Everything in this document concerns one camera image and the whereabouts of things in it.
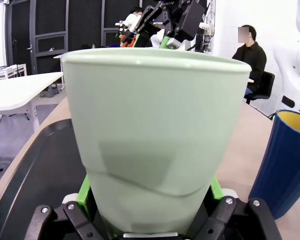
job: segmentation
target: black tray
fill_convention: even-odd
[[[36,207],[57,208],[66,195],[79,192],[85,176],[71,120],[44,128],[0,199],[0,240],[23,240]]]

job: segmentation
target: blue cup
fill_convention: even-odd
[[[278,219],[299,197],[300,113],[280,110],[249,199],[265,200],[274,219]]]

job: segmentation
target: light green cup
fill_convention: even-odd
[[[69,52],[62,66],[101,215],[126,233],[183,233],[222,162],[251,68],[149,48]]]

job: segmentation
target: office chair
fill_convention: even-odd
[[[257,99],[269,99],[274,81],[275,75],[264,71],[261,77],[260,87],[257,89],[257,91],[244,96],[246,103],[250,104],[250,101]]]

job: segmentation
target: black door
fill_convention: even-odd
[[[69,0],[31,0],[33,69],[37,74],[60,72],[55,56],[68,51]]]
[[[158,4],[157,1],[154,0],[143,0],[142,1],[142,7],[145,9],[147,6],[151,5],[152,7],[156,6]]]
[[[7,32],[8,65],[26,64],[28,75],[33,73],[31,64],[30,44],[30,0],[15,0],[7,7],[7,25],[11,32]]]

